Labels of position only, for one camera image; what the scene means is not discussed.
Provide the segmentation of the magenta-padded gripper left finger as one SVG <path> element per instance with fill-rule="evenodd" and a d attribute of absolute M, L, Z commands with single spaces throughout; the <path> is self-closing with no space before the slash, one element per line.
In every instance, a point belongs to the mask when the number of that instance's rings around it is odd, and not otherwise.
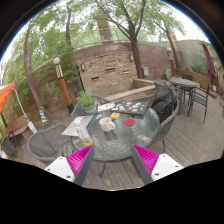
<path fill-rule="evenodd" d="M 82 186 L 94 157 L 94 146 L 85 147 L 68 157 L 58 157 L 45 171 Z"/>

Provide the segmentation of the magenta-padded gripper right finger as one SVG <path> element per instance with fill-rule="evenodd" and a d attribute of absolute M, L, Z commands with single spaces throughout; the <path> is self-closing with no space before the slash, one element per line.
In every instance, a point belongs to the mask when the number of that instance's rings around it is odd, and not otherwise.
<path fill-rule="evenodd" d="M 138 145 L 132 145 L 132 157 L 145 185 L 183 169 L 183 166 L 168 154 L 158 155 Z"/>

